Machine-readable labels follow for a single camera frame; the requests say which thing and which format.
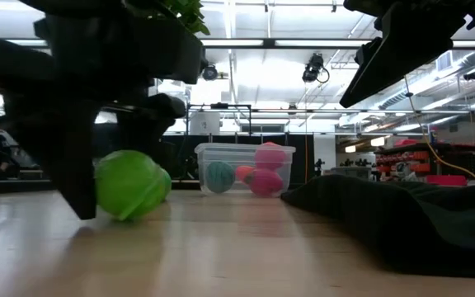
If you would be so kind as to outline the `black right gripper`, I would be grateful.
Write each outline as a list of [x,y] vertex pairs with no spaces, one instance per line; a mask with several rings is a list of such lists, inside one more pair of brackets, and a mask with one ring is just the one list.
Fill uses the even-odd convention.
[[[406,7],[391,7],[396,3]],[[360,66],[340,100],[344,107],[382,91],[451,49],[451,37],[467,15],[472,20],[466,28],[475,27],[475,0],[345,0],[343,6],[382,17],[383,32],[357,52]]]

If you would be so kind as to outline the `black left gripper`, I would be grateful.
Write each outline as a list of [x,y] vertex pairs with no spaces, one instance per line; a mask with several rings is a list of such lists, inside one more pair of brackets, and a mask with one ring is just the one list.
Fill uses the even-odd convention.
[[[116,92],[148,87],[154,78],[197,82],[205,49],[196,33],[205,25],[197,1],[28,0],[45,16],[35,33],[45,40],[59,73]],[[96,217],[92,128],[99,106],[67,98],[5,97],[7,132],[31,156],[82,220]],[[117,113],[121,149],[147,154],[159,165],[175,159],[162,141],[183,100],[158,93],[130,112]]]

